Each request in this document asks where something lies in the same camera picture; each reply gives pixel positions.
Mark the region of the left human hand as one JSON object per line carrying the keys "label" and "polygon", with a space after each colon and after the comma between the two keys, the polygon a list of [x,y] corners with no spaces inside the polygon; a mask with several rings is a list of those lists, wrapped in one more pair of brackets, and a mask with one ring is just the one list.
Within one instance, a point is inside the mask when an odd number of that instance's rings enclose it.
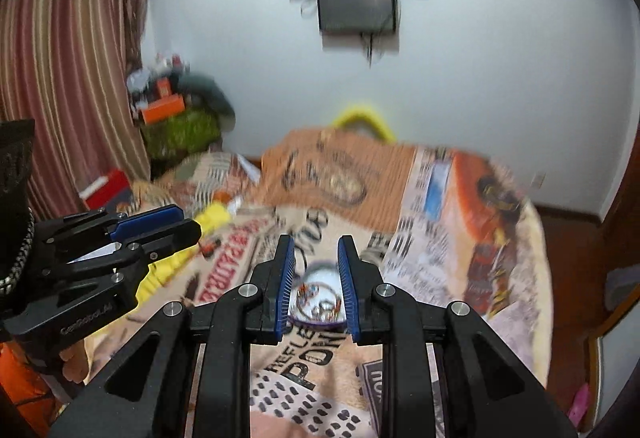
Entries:
{"label": "left human hand", "polygon": [[63,361],[63,375],[73,383],[82,383],[89,374],[89,361],[85,343],[81,340],[61,350],[58,354]]}

